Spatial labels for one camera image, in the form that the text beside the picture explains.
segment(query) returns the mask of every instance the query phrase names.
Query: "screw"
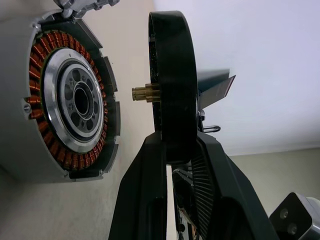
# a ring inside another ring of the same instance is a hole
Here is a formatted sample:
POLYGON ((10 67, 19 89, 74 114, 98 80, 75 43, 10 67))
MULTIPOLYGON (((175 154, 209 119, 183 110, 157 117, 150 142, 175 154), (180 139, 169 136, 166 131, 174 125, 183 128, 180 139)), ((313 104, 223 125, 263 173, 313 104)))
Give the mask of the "screw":
POLYGON ((28 105, 28 104, 24 105, 23 110, 25 113, 29 114, 31 112, 30 105, 28 105))

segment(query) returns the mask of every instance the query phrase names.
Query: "copper wire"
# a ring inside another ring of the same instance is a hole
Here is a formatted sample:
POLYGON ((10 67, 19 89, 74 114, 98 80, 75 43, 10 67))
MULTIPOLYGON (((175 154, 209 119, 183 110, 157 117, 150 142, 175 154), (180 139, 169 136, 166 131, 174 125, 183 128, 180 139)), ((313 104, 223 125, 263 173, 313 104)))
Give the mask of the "copper wire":
POLYGON ((75 50, 78 52, 78 53, 80 53, 80 42, 78 41, 78 40, 74 40, 74 42, 75 42, 75 50))
POLYGON ((96 66, 94 66, 93 68, 92 68, 92 70, 94 71, 94 73, 97 75, 98 74, 98 68, 96 67, 96 66))
POLYGON ((32 63, 32 65, 34 65, 35 67, 41 69, 43 66, 43 62, 40 60, 40 58, 38 57, 37 54, 35 53, 31 53, 30 54, 30 62, 32 63))
POLYGON ((102 138, 102 137, 100 137, 100 143, 101 143, 101 145, 102 145, 102 147, 105 145, 105 140, 102 138))
POLYGON ((65 161, 65 156, 66 156, 66 149, 64 147, 61 147, 57 157, 57 161, 59 163, 63 163, 65 161))
POLYGON ((38 119, 44 116, 44 112, 41 109, 32 110, 29 115, 29 119, 38 119))
POLYGON ((38 91, 40 91, 40 84, 37 83, 35 80, 30 79, 29 88, 32 91, 37 91, 38 92, 38 91))
POLYGON ((56 49, 57 48, 57 44, 56 44, 56 40, 55 37, 52 33, 47 33, 46 35, 46 39, 48 40, 50 46, 52 49, 56 49))
POLYGON ((79 158, 79 169, 83 169, 84 167, 85 167, 84 156, 80 155, 80 158, 79 158))
POLYGON ((78 169, 78 154, 73 154, 71 168, 78 169))
POLYGON ((40 104, 41 103, 41 97, 35 96, 35 95, 31 95, 31 96, 26 98, 26 102, 28 104, 31 104, 31 105, 40 104))
POLYGON ((95 162, 95 160, 96 160, 96 155, 95 155, 94 151, 91 150, 89 152, 89 155, 90 155, 90 163, 93 164, 95 162))
POLYGON ((54 140, 49 150, 53 157, 57 155, 58 149, 59 149, 59 142, 57 140, 54 140))
POLYGON ((53 36, 54 36, 54 39, 56 41, 57 47, 61 48, 63 46, 61 34, 58 31, 54 31, 53 32, 53 36))
POLYGON ((100 142, 98 142, 97 147, 98 147, 99 153, 101 153, 101 151, 102 151, 102 145, 101 145, 100 142))
POLYGON ((67 151, 66 154, 65 154, 65 159, 64 159, 64 162, 63 162, 63 166, 66 169, 69 169, 70 165, 71 165, 71 162, 72 162, 72 152, 71 151, 67 151))
POLYGON ((105 131, 102 131, 101 136, 105 139, 107 136, 107 133, 105 131))
POLYGON ((43 61, 46 58, 45 55, 45 50, 44 48, 40 45, 40 43, 36 43, 35 45, 32 46, 32 49, 35 51, 35 53, 39 56, 39 58, 43 61))
POLYGON ((48 131, 48 133, 43 137, 44 143, 49 146, 53 138, 54 135, 52 131, 48 131))
POLYGON ((90 161, 89 154, 85 154, 84 155, 84 166, 87 168, 90 166, 90 164, 91 164, 91 161, 90 161))
POLYGON ((38 80, 40 80, 41 78, 40 72, 32 65, 30 65, 29 74, 30 74, 30 77, 36 78, 38 80))
POLYGON ((96 78, 98 79, 99 83, 102 81, 101 76, 99 74, 96 75, 96 78))
POLYGON ((40 133, 43 133, 48 128, 48 122, 47 121, 39 122, 38 128, 39 128, 40 133))
POLYGON ((70 34, 68 34, 67 36, 69 40, 69 48, 75 49, 75 39, 70 34))
POLYGON ((45 49, 47 54, 51 53, 52 49, 51 49, 51 47, 49 45, 49 42, 48 42, 48 40, 46 38, 41 37, 40 38, 40 43, 41 43, 42 47, 45 49))

